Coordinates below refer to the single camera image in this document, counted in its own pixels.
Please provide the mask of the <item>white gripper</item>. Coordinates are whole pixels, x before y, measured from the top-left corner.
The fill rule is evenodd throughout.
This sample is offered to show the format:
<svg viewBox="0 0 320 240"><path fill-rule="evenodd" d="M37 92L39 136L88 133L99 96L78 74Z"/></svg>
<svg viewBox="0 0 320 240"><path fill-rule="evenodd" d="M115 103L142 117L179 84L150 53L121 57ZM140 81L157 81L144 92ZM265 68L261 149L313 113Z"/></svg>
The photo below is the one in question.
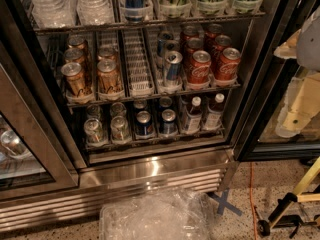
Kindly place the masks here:
<svg viewBox="0 0 320 240"><path fill-rule="evenodd" d="M303 78L293 77L284 97L275 133L291 138L320 112L320 72L311 71Z"/></svg>

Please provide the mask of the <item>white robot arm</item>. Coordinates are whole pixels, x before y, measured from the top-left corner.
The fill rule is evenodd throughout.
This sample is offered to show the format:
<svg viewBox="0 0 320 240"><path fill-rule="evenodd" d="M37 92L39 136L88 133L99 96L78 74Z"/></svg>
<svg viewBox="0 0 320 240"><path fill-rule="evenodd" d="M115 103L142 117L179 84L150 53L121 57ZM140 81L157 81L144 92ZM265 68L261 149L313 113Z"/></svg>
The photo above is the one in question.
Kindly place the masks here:
<svg viewBox="0 0 320 240"><path fill-rule="evenodd" d="M295 59L307 69L294 77L286 91L275 133L283 138L299 134L320 112L320 6L303 26L274 51L282 59Z"/></svg>

